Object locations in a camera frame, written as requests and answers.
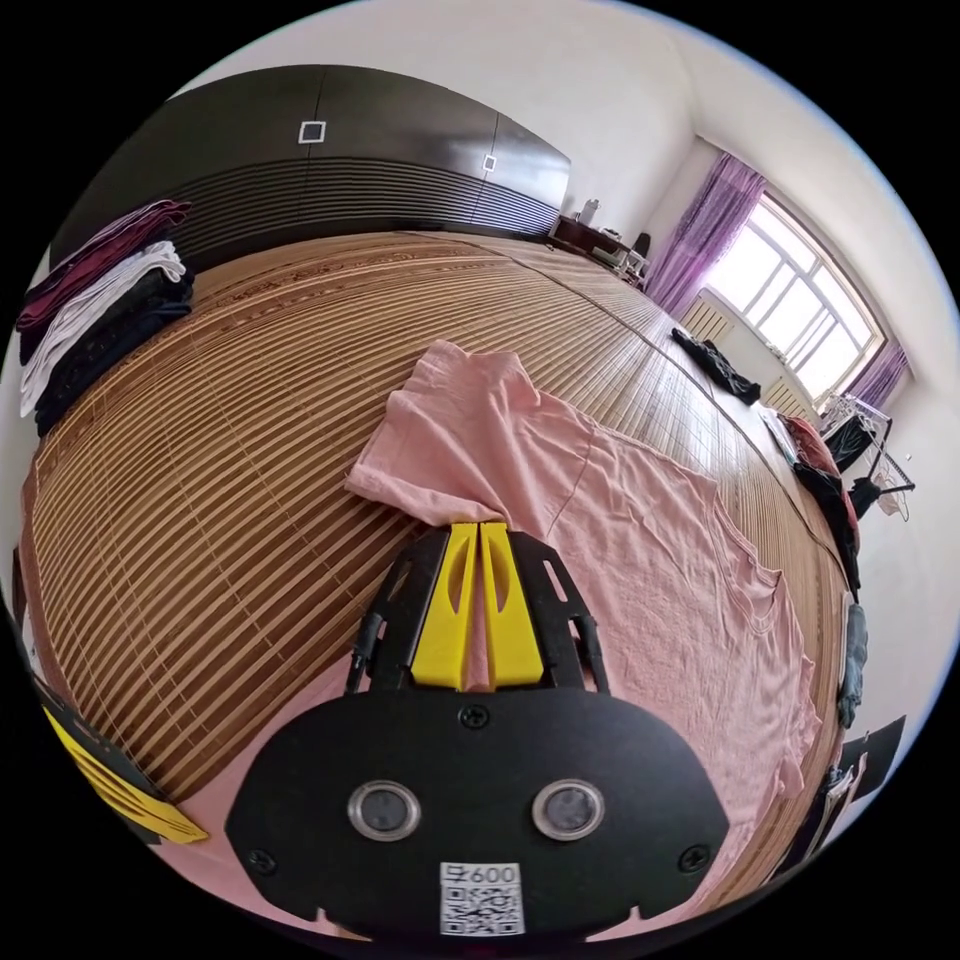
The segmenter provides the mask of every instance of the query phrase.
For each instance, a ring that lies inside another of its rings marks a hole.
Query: window frame
[[[730,306],[735,315],[773,350],[778,359],[785,363],[793,376],[795,376],[801,384],[803,381],[800,380],[800,371],[816,356],[817,350],[823,341],[838,327],[847,334],[854,346],[857,347],[857,356],[831,386],[825,389],[819,396],[812,398],[814,404],[819,407],[831,393],[842,392],[843,389],[849,386],[854,378],[863,371],[883,348],[888,339],[885,324],[881,319],[876,304],[872,302],[869,294],[864,291],[863,284],[858,282],[855,276],[852,275],[853,271],[841,262],[841,258],[839,258],[834,251],[828,249],[822,237],[819,236],[814,229],[811,229],[807,219],[797,210],[793,209],[785,198],[778,195],[778,191],[768,185],[757,205],[762,206],[768,213],[776,217],[786,229],[790,230],[810,248],[810,251],[814,255],[813,264],[809,269],[802,268],[797,260],[788,253],[778,241],[771,237],[766,230],[754,224],[752,221],[748,221],[744,230],[750,230],[767,244],[780,258],[779,262],[771,269],[766,281],[764,281],[757,293],[742,310],[735,309],[733,305],[729,303],[724,293],[712,286],[709,282],[705,286],[711,294],[721,302],[727,303]],[[762,317],[755,321],[749,319],[748,315],[750,311],[769,289],[783,266],[789,267],[793,276],[789,279],[784,289],[780,291],[767,307]],[[827,271],[829,276],[840,287],[843,293],[850,298],[850,301],[860,313],[869,331],[869,337],[863,346],[858,344],[857,338],[830,302],[830,298],[814,282],[814,277],[819,270]],[[787,296],[797,282],[806,285],[807,289],[820,302],[821,307],[788,348],[781,351],[767,341],[767,338],[763,334],[763,325],[770,319],[773,311],[777,309],[784,297]],[[823,327],[823,320],[825,319],[830,319],[832,322],[829,322],[826,327]]]

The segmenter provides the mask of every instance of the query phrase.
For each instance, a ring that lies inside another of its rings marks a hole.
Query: gray cloth
[[[859,603],[847,611],[847,666],[837,698],[840,725],[849,730],[863,696],[863,665],[867,662],[867,618]]]

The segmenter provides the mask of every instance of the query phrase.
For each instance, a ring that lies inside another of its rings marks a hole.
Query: dark clothing item
[[[46,436],[83,394],[124,357],[143,346],[164,327],[190,313],[192,284],[183,281],[181,284],[183,294],[179,299],[153,303],[136,316],[117,320],[92,335],[89,332],[84,334],[71,347],[75,362],[64,367],[63,361],[67,357],[61,359],[37,403],[34,419],[39,436]]]
[[[874,433],[860,417],[851,417],[827,440],[837,469],[843,473],[860,458],[873,441]]]
[[[680,327],[674,327],[670,336],[718,387],[739,397],[747,406],[760,399],[760,384],[751,383],[746,377],[740,376],[710,340],[701,342]]]
[[[796,834],[794,835],[793,842],[790,844],[790,849],[787,851],[787,855],[783,858],[780,865],[774,872],[774,877],[779,877],[788,870],[792,870],[794,867],[799,866],[809,857],[813,856],[820,846],[822,846],[823,841],[827,838],[827,834],[833,828],[833,824],[836,822],[837,817],[843,808],[843,804],[837,804],[832,811],[832,815],[828,814],[827,794],[843,779],[843,777],[844,774],[840,767],[831,767],[827,771],[826,776],[820,783],[820,787],[817,790],[816,796],[813,798],[813,803],[810,805],[810,810],[807,812],[803,823],[800,824],[800,829],[797,830]],[[812,847],[814,840],[817,838],[817,832],[820,831],[821,825],[823,825],[823,830],[820,832],[820,837],[817,840],[816,846]]]
[[[101,231],[68,260],[58,264],[50,276],[29,290],[17,318],[17,329],[21,334],[27,331],[31,333],[27,345],[30,352],[26,357],[21,340],[21,361],[26,363],[33,356],[39,343],[35,334],[46,331],[64,304],[99,280],[108,270],[154,241],[158,234],[168,232],[182,223],[189,209],[188,203],[161,200],[128,214]]]
[[[73,391],[72,380],[78,371],[96,361],[112,340],[139,317],[152,313],[168,303],[189,301],[193,291],[193,274],[189,271],[177,282],[167,279],[160,267],[141,277],[137,284],[112,303],[69,350],[57,361],[37,407],[49,405],[58,394]]]
[[[802,460],[793,465],[797,479],[813,494],[827,518],[833,534],[840,562],[854,600],[860,589],[860,568],[857,563],[856,536],[850,526],[850,516],[843,498],[843,485],[838,477],[808,466]]]
[[[837,697],[840,726],[849,730],[863,699],[863,665],[867,662],[867,618],[859,603],[847,612],[847,665]]]
[[[878,487],[869,477],[854,480],[853,489],[850,491],[850,502],[856,511],[857,519],[859,520],[867,512],[867,508],[882,496],[883,487]]]

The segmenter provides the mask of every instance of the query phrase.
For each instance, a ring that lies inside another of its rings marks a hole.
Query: wooden cabinet
[[[195,270],[369,230],[545,236],[569,168],[530,131],[436,84],[366,67],[256,70],[168,100],[94,178],[51,260],[161,197],[194,205],[173,239]]]
[[[168,100],[110,158],[51,248],[57,262],[111,220],[162,197],[195,207],[176,237],[184,251],[297,218],[322,66],[227,77]]]

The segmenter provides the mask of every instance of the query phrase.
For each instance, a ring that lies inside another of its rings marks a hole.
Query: bed
[[[201,274],[193,315],[88,391],[34,459],[21,561],[48,682],[189,797],[348,650],[422,532],[342,487],[387,394],[437,339],[514,350],[540,389],[715,477],[784,572],[824,723],[803,795],[774,805],[707,906],[755,889],[835,752],[846,585],[762,419],[672,326],[583,258],[449,233],[308,241]]]

